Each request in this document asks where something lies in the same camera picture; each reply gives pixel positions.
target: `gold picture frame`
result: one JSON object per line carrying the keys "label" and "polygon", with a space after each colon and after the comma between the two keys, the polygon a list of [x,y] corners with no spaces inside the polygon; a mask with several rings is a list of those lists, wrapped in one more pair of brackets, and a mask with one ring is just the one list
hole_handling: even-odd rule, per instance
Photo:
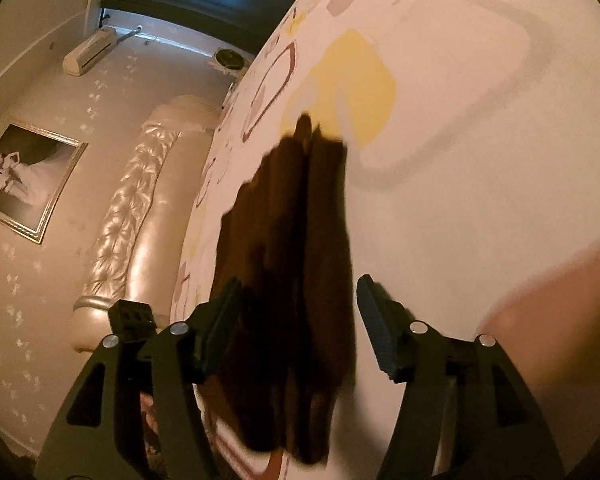
{"label": "gold picture frame", "polygon": [[41,244],[86,142],[14,118],[0,134],[0,223]]}

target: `dark brown fabric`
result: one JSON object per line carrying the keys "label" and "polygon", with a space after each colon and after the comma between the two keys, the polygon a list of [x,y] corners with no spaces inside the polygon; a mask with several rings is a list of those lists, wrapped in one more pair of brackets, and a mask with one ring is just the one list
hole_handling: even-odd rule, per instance
{"label": "dark brown fabric", "polygon": [[341,142],[300,117],[222,217],[211,290],[237,276],[248,309],[199,393],[248,447],[283,447],[303,463],[327,457],[354,358],[345,158]]}

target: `air conditioner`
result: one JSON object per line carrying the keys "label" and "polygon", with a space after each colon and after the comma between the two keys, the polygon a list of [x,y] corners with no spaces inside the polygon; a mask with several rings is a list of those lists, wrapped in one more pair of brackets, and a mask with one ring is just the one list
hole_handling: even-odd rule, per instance
{"label": "air conditioner", "polygon": [[116,46],[117,42],[118,34],[115,28],[104,27],[99,29],[93,36],[64,57],[62,71],[68,75],[81,76],[106,56]]}

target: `bed sheet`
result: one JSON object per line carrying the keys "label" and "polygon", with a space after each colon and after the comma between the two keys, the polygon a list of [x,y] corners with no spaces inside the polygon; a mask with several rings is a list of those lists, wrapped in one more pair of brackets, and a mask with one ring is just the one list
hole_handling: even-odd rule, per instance
{"label": "bed sheet", "polygon": [[[172,320],[208,300],[221,217],[302,112],[348,147],[354,279],[445,335],[473,338],[503,297],[600,240],[596,0],[297,0],[216,129]],[[287,470],[220,429],[240,475],[375,476],[404,386],[359,314],[356,336],[328,464]]]}

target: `couple in photo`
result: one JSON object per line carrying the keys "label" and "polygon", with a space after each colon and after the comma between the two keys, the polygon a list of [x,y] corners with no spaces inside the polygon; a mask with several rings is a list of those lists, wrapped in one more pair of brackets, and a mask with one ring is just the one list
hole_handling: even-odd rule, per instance
{"label": "couple in photo", "polygon": [[0,192],[16,197],[26,205],[44,207],[67,167],[73,148],[60,145],[56,152],[35,164],[20,160],[20,152],[0,153]]}

